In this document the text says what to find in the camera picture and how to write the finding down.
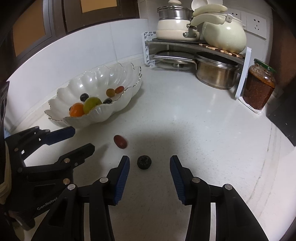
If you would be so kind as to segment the glass pot lid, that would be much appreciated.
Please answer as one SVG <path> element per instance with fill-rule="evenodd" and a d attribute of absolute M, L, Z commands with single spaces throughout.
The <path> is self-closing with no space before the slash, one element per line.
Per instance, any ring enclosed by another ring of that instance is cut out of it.
<path fill-rule="evenodd" d="M 193 64 L 195 66 L 195 69 L 198 68 L 196 56 L 189 52 L 163 50 L 156 53 L 153 58 L 165 63 L 171 63 L 174 67 L 177 65 Z"/>

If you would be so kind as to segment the glass jar of chili sauce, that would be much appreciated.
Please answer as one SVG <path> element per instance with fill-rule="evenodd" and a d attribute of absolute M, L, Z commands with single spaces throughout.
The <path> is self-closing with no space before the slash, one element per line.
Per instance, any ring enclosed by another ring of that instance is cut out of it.
<path fill-rule="evenodd" d="M 255 58 L 254 64 L 248 69 L 248 75 L 243 92 L 243 100 L 255 110 L 262 110 L 271 94 L 276 81 L 276 71 L 263 61 Z"/>

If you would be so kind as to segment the white rice spoon left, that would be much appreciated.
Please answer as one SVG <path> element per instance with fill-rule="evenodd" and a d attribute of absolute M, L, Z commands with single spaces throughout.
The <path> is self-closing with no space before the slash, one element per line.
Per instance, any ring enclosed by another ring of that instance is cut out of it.
<path fill-rule="evenodd" d="M 205 6 L 207 4 L 223 4 L 222 0 L 192 0 L 191 9 L 194 11 L 195 9 Z"/>

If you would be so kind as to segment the yellow-green round fruit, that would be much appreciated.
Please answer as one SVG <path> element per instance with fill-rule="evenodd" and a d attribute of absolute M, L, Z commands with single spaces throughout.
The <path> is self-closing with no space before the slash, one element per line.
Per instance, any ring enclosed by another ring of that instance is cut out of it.
<path fill-rule="evenodd" d="M 102 101 L 98 97 L 89 97 L 83 104 L 84 113 L 88 114 L 93 108 L 101 104 Z"/>

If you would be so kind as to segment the cream ceramic teapot pot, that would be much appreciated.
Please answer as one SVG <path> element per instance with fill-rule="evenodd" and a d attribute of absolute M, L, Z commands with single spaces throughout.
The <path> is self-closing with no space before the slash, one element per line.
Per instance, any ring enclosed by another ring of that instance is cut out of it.
<path fill-rule="evenodd" d="M 247 44 L 245 25 L 231 14 L 204 13 L 191 20 L 192 26 L 202 24 L 205 41 L 216 48 L 240 53 Z"/>

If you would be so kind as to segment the white metal corner rack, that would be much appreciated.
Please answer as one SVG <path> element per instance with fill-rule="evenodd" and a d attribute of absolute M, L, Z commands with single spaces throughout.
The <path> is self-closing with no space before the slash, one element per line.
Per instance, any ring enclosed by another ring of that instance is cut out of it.
<path fill-rule="evenodd" d="M 159 40 L 156 38 L 156 32 L 143 32 L 142 33 L 142 46 L 144 52 L 144 63 L 147 66 L 154 66 L 155 60 L 151 59 L 151 55 L 149 53 L 149 45 L 164 45 L 167 49 L 170 47 L 181 47 L 185 48 L 186 50 L 193 51 L 193 53 L 197 52 L 207 52 L 214 55 L 218 55 L 229 60 L 232 60 L 242 67 L 242 72 L 240 75 L 240 79 L 238 82 L 238 86 L 235 92 L 235 98 L 240 98 L 243 95 L 243 87 L 245 85 L 245 80 L 247 78 L 248 67 L 251 59 L 251 51 L 252 49 L 247 47 L 245 54 L 243 54 L 244 58 L 240 59 L 237 57 L 229 56 L 227 54 L 223 54 L 220 52 L 216 52 L 207 48 L 203 48 L 198 45 L 199 43 L 196 42 L 185 42 L 185 41 L 170 41 L 170 40 Z"/>

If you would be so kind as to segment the dark blueberry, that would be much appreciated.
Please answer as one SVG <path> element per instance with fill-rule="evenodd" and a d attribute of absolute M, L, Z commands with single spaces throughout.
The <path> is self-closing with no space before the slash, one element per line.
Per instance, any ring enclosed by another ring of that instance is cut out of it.
<path fill-rule="evenodd" d="M 147 155 L 142 155 L 137 159 L 137 166 L 141 170 L 147 170 L 152 164 L 152 160 Z"/>

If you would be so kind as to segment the dark purple plum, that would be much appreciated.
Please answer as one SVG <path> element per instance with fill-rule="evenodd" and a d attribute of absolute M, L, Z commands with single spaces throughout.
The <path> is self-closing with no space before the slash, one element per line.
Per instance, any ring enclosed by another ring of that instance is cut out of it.
<path fill-rule="evenodd" d="M 80 96 L 80 101 L 85 102 L 89 98 L 89 95 L 87 93 L 83 93 Z"/>

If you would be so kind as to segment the white wall power socket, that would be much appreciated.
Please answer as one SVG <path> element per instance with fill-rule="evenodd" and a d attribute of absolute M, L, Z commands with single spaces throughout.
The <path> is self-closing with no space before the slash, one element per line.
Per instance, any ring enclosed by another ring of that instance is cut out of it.
<path fill-rule="evenodd" d="M 246 14 L 246 30 L 247 32 L 253 33 L 263 39 L 267 37 L 267 22 L 265 18 L 253 15 L 250 13 Z"/>

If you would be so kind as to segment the stainless steel stock pot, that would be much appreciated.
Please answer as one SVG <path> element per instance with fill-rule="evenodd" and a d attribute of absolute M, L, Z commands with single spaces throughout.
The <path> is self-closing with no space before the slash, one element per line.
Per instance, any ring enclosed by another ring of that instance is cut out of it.
<path fill-rule="evenodd" d="M 197 78 L 217 89 L 231 89 L 239 72 L 238 63 L 207 52 L 197 52 Z"/>

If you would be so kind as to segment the white scalloped ceramic bowl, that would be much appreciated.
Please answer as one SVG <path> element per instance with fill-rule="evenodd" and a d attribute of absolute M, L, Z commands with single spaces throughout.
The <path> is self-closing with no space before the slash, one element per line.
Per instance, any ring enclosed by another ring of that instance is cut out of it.
<path fill-rule="evenodd" d="M 102 123 L 129 104 L 141 87 L 141 77 L 142 69 L 133 63 L 86 71 L 57 90 L 45 114 L 59 127 Z"/>

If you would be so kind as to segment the wooden bead trivet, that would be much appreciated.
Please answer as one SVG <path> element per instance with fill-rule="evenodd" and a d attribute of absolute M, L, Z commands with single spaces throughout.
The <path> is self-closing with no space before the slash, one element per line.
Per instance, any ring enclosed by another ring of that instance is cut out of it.
<path fill-rule="evenodd" d="M 199 43 L 198 45 L 201 46 L 201 47 L 203 47 L 203 48 L 207 48 L 207 49 L 210 49 L 210 50 L 213 50 L 213 51 L 216 51 L 216 52 L 227 54 L 229 56 L 237 57 L 237 58 L 240 58 L 240 59 L 243 59 L 244 58 L 244 56 L 241 55 L 241 54 L 237 54 L 237 53 L 234 53 L 234 52 L 229 52 L 229 51 L 226 51 L 224 49 L 213 47 L 213 46 L 210 46 L 210 45 L 207 45 L 207 44 L 201 44 L 201 43 Z"/>

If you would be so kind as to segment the small olive-brown fruit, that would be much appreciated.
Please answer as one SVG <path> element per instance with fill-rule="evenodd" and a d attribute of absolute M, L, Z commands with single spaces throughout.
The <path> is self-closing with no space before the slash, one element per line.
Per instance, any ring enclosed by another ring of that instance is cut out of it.
<path fill-rule="evenodd" d="M 109 88 L 106 90 L 106 95 L 109 97 L 109 98 L 112 98 L 116 95 L 116 92 L 113 88 Z"/>

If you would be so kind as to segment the orange tangerine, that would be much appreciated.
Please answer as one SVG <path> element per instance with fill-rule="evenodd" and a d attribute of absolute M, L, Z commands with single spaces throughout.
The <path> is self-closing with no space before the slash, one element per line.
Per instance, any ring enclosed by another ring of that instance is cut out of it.
<path fill-rule="evenodd" d="M 83 104 L 82 103 L 75 103 L 73 104 L 69 109 L 69 115 L 71 117 L 81 117 L 84 115 L 83 110 Z"/>

